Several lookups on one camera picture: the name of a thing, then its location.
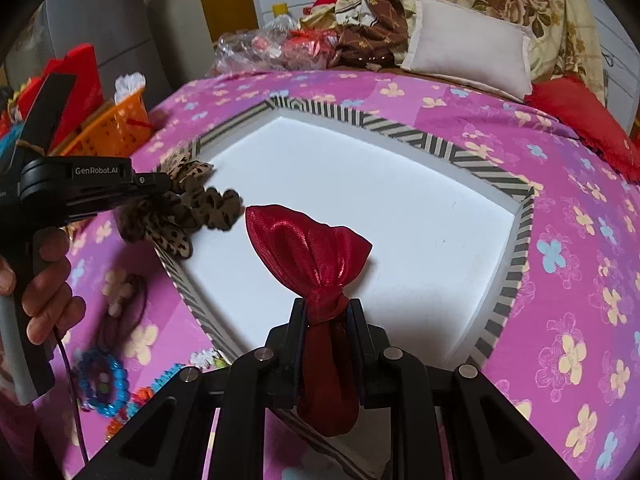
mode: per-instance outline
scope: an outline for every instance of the plastic basket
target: plastic basket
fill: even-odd
[[[140,91],[105,111],[60,155],[130,156],[152,133]]]

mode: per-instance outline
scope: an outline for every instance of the hand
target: hand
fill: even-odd
[[[33,319],[27,325],[27,337],[36,344],[44,343],[53,328],[60,336],[78,324],[84,317],[85,304],[82,298],[73,296],[66,279],[71,272],[71,264],[66,259],[69,238],[60,229],[47,229],[40,246],[40,257],[49,263],[38,274],[22,295],[22,307]],[[0,258],[0,294],[8,296],[15,288],[15,274],[7,262]]]

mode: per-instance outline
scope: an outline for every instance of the brown leopard print scrunchie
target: brown leopard print scrunchie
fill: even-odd
[[[233,189],[222,195],[214,187],[205,189],[202,183],[213,166],[191,160],[189,153],[176,151],[160,169],[171,177],[172,190],[121,207],[116,214],[118,230],[126,242],[151,240],[173,256],[189,258],[191,235],[203,225],[231,229],[242,214],[242,199]]]

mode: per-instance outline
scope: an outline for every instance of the white pillow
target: white pillow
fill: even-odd
[[[445,0],[415,0],[402,68],[522,101],[531,94],[530,31]]]

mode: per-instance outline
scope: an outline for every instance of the handheld device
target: handheld device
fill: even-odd
[[[136,174],[128,158],[46,156],[76,76],[51,74],[15,148],[0,158],[0,255],[16,275],[12,296],[0,296],[0,340],[18,402],[28,404],[54,384],[48,347],[27,338],[22,294],[44,268],[37,233],[170,189],[164,173]]]

